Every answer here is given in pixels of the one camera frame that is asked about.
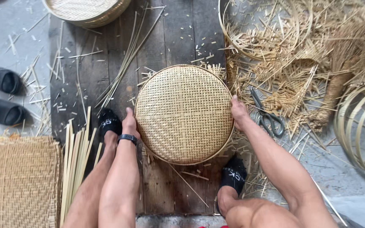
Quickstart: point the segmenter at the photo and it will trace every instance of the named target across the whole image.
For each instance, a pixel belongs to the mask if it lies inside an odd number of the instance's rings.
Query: wooden plank
[[[193,26],[193,9],[191,0],[170,1],[167,3],[164,18],[164,35],[166,47],[167,66],[177,64],[191,64],[195,60],[195,41]],[[185,171],[194,173],[200,167],[196,166],[174,166],[177,172]],[[206,180],[198,179],[193,176],[182,174],[185,180],[193,189],[204,198]],[[189,186],[173,172],[175,213],[194,213],[205,212],[205,204],[198,199],[198,196]]]
[[[149,3],[150,7],[163,5],[161,0],[152,0]],[[146,5],[145,1],[142,0],[138,1],[138,4]],[[140,40],[147,34],[160,13],[160,10],[147,11],[146,18],[144,19],[145,26],[142,28]],[[138,67],[140,67],[138,70],[139,83],[143,81],[141,73],[148,73],[144,67],[155,71],[166,67],[165,50],[164,16],[162,16],[138,53]],[[171,167],[158,159],[149,164],[147,156],[143,156],[142,163],[145,213],[173,213],[174,188]]]
[[[213,54],[214,57],[205,59],[203,62],[209,62],[211,65],[221,64],[221,67],[225,67],[225,51],[218,50],[225,48],[225,40],[218,19],[218,1],[193,0],[192,7],[195,45],[201,48],[199,52],[202,53],[200,56],[196,55],[196,59]]]
[[[192,0],[170,1],[164,13],[168,13],[164,17],[166,65],[191,64],[195,60]]]
[[[103,33],[104,28],[95,28],[97,32]],[[88,54],[101,51],[93,55],[83,56],[79,58],[79,78],[80,86],[82,91],[82,96],[84,100],[84,106],[87,112],[88,106],[91,106],[91,120],[90,120],[90,132],[92,129],[99,126],[98,114],[99,108],[94,108],[97,103],[99,95],[104,92],[105,88],[109,85],[108,76],[108,48],[107,48],[107,37],[103,34],[97,34],[88,30],[79,30],[77,37],[81,38],[78,42],[79,54]],[[81,103],[81,96],[78,94],[77,102]],[[78,112],[80,127],[83,127],[85,122],[84,109],[80,106],[81,110]],[[84,176],[87,176],[91,170],[94,168],[95,156],[97,154],[97,149],[99,146],[100,139],[95,137],[93,139],[93,144],[91,147],[90,156],[87,161],[87,166]]]
[[[109,61],[109,81],[113,82],[118,75],[120,66],[125,53],[128,49],[130,38],[133,30],[135,10],[141,11],[138,3],[131,2],[126,11],[113,23],[106,26],[105,34],[108,39],[108,61]],[[129,101],[138,96],[138,73],[136,58],[129,65],[124,77],[119,83],[113,100],[109,102],[110,107],[123,120],[126,117],[126,107],[134,109],[133,103]],[[144,213],[144,194],[143,194],[143,171],[142,171],[142,143],[137,146],[137,159],[140,173],[140,185],[138,200],[136,204],[136,213]]]
[[[58,49],[61,21],[62,20],[59,18],[52,17],[50,23],[50,66],[53,66],[56,51]],[[70,67],[73,65],[73,59],[66,58],[70,55],[70,53],[64,49],[68,48],[70,50],[74,50],[75,52],[75,34],[77,30],[81,30],[81,28],[78,28],[70,23],[63,24],[62,50],[60,55],[64,56],[64,58],[61,59],[61,65],[64,68],[63,71],[65,75],[65,83],[63,84],[62,80],[56,80],[55,75],[53,75],[52,80],[50,81],[52,134],[62,144],[66,142],[66,130],[64,127],[66,127],[68,120],[74,118],[73,123],[75,128],[77,128],[79,122],[79,116],[71,114],[71,112],[79,113],[80,110],[79,104],[73,106],[77,99],[75,97],[75,94],[77,93],[77,87],[75,86],[77,74],[75,67]],[[58,106],[63,106],[63,108],[66,108],[67,110],[58,112]]]

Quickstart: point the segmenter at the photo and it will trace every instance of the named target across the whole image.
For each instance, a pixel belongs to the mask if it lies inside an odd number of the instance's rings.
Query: woven bamboo basket
[[[209,160],[232,135],[231,99],[226,85],[208,70],[193,65],[165,68],[146,82],[136,101],[142,141],[168,163]]]
[[[43,0],[54,16],[84,28],[96,28],[114,21],[131,0]]]

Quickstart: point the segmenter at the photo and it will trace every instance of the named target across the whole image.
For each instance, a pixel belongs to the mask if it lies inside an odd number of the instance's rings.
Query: woven bamboo mat
[[[61,159],[50,136],[0,139],[0,228],[57,227]]]

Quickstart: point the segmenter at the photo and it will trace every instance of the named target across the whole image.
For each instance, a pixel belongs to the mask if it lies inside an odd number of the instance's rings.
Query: scissors
[[[282,137],[284,134],[284,130],[285,130],[285,124],[284,122],[278,118],[274,113],[268,113],[264,110],[263,105],[261,104],[260,98],[257,96],[256,92],[253,90],[253,87],[251,88],[251,96],[253,97],[254,103],[256,103],[256,107],[259,109],[259,114],[261,115],[259,121],[257,121],[257,125],[261,125],[264,127],[264,129],[266,129],[267,133],[271,136],[271,137]],[[271,130],[268,128],[268,126],[266,125],[265,122],[265,118],[267,118],[270,121],[271,124]],[[279,123],[279,127],[278,130],[279,132],[276,131],[275,129],[275,121]]]

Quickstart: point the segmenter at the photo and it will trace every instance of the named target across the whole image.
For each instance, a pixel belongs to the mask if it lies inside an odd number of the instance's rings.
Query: black watch
[[[138,142],[138,139],[133,136],[133,135],[128,135],[128,134],[122,134],[120,136],[118,136],[118,144],[119,144],[119,140],[121,139],[127,139],[127,140],[130,140],[132,141],[132,143],[136,146],[136,143]]]

